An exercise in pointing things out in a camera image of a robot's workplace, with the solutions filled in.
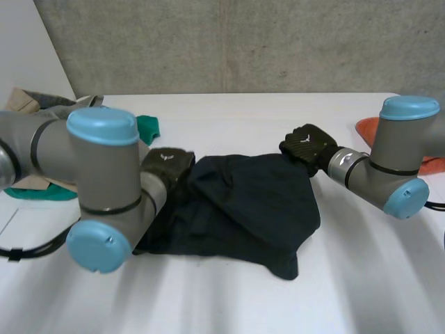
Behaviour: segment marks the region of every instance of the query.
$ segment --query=light blue joint cap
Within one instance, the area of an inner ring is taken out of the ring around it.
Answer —
[[[139,140],[138,123],[132,113],[100,106],[73,111],[68,116],[67,130],[100,145],[125,146]]]
[[[92,272],[115,271],[131,255],[127,238],[100,221],[79,221],[71,228],[66,241],[74,261]]]
[[[420,120],[434,116],[439,102],[431,97],[393,96],[383,102],[380,117],[385,120]]]
[[[430,189],[422,179],[413,179],[400,186],[386,201],[383,212],[399,219],[416,214],[425,205]]]

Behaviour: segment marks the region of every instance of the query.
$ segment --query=black cloth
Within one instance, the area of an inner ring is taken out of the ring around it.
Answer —
[[[292,280],[296,251],[319,226],[302,163],[283,154],[205,157],[169,196],[136,253],[222,255]]]

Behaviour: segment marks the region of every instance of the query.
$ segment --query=black cable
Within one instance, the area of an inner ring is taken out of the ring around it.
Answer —
[[[436,203],[436,202],[430,202],[430,201],[428,201],[428,202],[425,204],[425,206],[426,206],[426,207],[443,207],[443,208],[445,208],[445,203]]]
[[[8,261],[20,261],[21,259],[35,259],[38,257],[43,257],[57,251],[65,243],[66,237],[70,232],[71,227],[77,223],[80,218],[71,224],[68,228],[64,229],[59,235],[48,241],[47,243],[40,245],[35,248],[30,248],[24,250],[23,248],[12,248],[6,250],[0,248],[0,257],[7,257]]]
[[[428,201],[425,207],[434,211],[445,212],[445,203],[436,203]]]

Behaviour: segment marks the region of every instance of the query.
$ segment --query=orange object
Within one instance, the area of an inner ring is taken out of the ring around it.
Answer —
[[[378,120],[378,117],[365,118],[364,120],[360,120],[355,125],[355,129],[370,148],[372,148],[374,144]],[[445,172],[445,158],[423,158],[422,166],[420,167],[419,171],[420,175],[435,174],[441,172]]]

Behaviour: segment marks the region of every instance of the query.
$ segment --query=black band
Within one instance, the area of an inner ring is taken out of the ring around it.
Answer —
[[[363,160],[365,160],[365,159],[369,159],[369,157],[360,157],[359,159],[355,160],[355,161],[353,162],[352,165],[350,165],[350,168],[349,168],[348,171],[346,172],[346,176],[345,176],[345,187],[346,187],[347,189],[349,189],[349,177],[350,177],[350,174],[353,172],[353,170],[354,170],[354,168],[356,167],[356,165],[357,165],[359,162],[361,162],[361,161],[363,161]]]
[[[156,217],[156,215],[158,214],[158,208],[156,207],[156,202],[154,202],[152,195],[150,195],[150,193],[148,191],[146,191],[145,189],[141,189],[141,191],[143,192],[144,195],[146,195],[148,197],[150,202],[152,202],[153,207],[154,207],[154,216]]]
[[[39,139],[42,136],[43,131],[50,125],[52,122],[56,122],[57,120],[48,120],[37,128],[37,131],[34,133],[33,139],[31,140],[31,163],[37,174],[42,174],[42,169],[40,168],[39,161],[37,159],[37,146],[39,144]]]
[[[13,163],[15,172],[14,183],[20,181],[22,179],[22,168],[20,167],[20,162],[19,159],[17,158],[17,155],[15,155],[14,151],[9,147],[9,145],[4,141],[2,141],[1,139],[0,139],[0,147],[3,148],[3,150],[6,152],[6,154],[9,156],[9,159]]]
[[[419,169],[417,170],[396,170],[396,169],[389,169],[382,167],[380,165],[377,165],[376,163],[369,160],[369,164],[371,167],[375,168],[376,170],[379,170],[380,172],[386,173],[386,174],[392,174],[392,175],[399,175],[399,176],[413,176],[419,174]]]
[[[130,211],[131,209],[134,209],[137,207],[142,200],[142,196],[139,196],[137,200],[132,202],[131,204],[128,204],[124,207],[117,207],[115,209],[91,209],[89,207],[83,206],[81,203],[79,203],[79,206],[81,207],[81,210],[83,212],[86,212],[87,214],[92,214],[95,216],[112,216],[114,214],[123,214],[124,212]]]

